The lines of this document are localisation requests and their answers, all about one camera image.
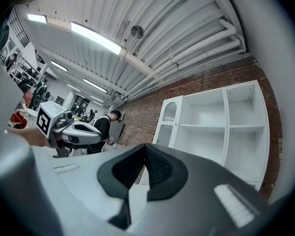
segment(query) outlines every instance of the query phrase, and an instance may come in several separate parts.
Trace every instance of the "cabinet door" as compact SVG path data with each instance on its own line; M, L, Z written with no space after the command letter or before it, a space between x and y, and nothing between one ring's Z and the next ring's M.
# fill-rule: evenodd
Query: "cabinet door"
M173 148L179 126L183 96L166 99L163 102L153 143Z

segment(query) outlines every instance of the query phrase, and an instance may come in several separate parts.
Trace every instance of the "black and white square tag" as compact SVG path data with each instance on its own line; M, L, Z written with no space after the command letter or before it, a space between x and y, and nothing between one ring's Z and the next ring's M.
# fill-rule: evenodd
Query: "black and white square tag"
M43 131L45 135L47 135L50 125L50 117L46 115L42 108L39 110L36 124L40 130Z

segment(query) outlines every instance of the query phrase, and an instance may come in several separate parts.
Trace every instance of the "linear light fixture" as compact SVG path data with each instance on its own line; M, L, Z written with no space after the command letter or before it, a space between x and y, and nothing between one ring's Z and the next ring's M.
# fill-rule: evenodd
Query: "linear light fixture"
M77 94L78 96L80 96L80 97L82 97L82 98L85 98L84 96L82 96L82 95L80 95L80 94L78 94L78 93L75 93L75 94Z
M102 105L102 104L99 104L98 102L96 102L96 101L93 101L94 103L96 103L96 104L98 104L98 105L101 105L101 106L103 106L104 107L104 105Z
M79 91L80 92L80 90L78 90L77 88L75 88L75 87L73 87L73 86L71 86L71 85L69 85L69 84L67 84L69 87L71 87L71 88L73 88L73 89L75 89L75 90L77 90L77 91Z
M103 88L101 88L100 86L94 84L93 82L87 80L86 78L84 78L83 80L84 80L84 82L90 84L91 86L96 87L97 89L102 90L103 92L107 92L105 89L103 89Z
M53 60L51 61L51 64L55 65L56 67L59 67L63 71L68 72L68 69L67 68L63 67L62 65L59 65L58 63L54 62Z
M47 23L46 16L28 14L28 18L31 21L37 21L37 22L41 22L41 23Z
M103 37L102 35L96 33L93 30L90 30L84 26L81 26L77 23L71 23L71 30L87 37L90 40L93 40L97 44L100 44L101 46L107 48L108 50L112 51L113 53L116 53L119 55L121 51L121 46L115 44L114 42L110 41L109 39Z
M94 97L93 95L90 95L90 97L93 97L94 99L99 100L100 102L104 102L103 100L100 100L100 99Z

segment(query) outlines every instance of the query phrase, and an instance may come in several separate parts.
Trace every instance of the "black hair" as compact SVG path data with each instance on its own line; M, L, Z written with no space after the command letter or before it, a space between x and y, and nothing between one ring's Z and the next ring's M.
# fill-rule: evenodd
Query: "black hair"
M117 115L118 116L118 119L117 120L119 120L119 118L121 117L121 113L120 113L119 110L112 110L110 113Z
M26 84L21 84L21 85L19 86L19 88L21 89L21 91L22 91L23 93L28 92L28 90L30 89Z

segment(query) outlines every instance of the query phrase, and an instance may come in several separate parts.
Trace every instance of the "man in black shirt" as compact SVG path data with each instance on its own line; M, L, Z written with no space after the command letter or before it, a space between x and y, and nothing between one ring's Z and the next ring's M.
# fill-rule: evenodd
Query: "man in black shirt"
M108 115L104 115L96 121L94 127L97 128L102 134L102 140L99 143L90 144L88 146L88 155L101 152L105 143L111 143L109 140L110 122L118 120L120 116L120 111L112 110Z

